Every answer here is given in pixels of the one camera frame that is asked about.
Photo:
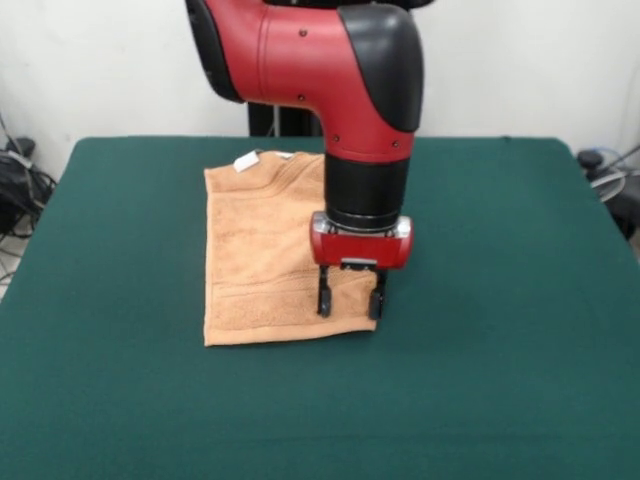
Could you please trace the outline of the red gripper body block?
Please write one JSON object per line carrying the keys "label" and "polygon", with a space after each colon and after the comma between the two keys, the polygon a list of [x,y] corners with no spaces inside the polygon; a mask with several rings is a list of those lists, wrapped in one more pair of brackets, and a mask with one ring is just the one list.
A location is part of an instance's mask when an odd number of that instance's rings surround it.
{"label": "red gripper body block", "polygon": [[401,269],[409,259],[414,240],[413,222],[407,216],[400,216],[391,230],[362,233],[339,229],[325,212],[317,211],[311,217],[309,231],[313,259],[324,266]]}

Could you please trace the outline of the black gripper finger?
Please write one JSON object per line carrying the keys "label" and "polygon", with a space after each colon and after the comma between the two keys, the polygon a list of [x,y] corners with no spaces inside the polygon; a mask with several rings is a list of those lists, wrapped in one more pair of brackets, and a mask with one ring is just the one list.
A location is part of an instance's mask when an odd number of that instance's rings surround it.
{"label": "black gripper finger", "polygon": [[317,314],[329,317],[332,307],[332,290],[329,285],[329,267],[319,266]]}
{"label": "black gripper finger", "polygon": [[386,298],[387,271],[376,271],[376,284],[370,292],[368,317],[370,319],[381,319]]}

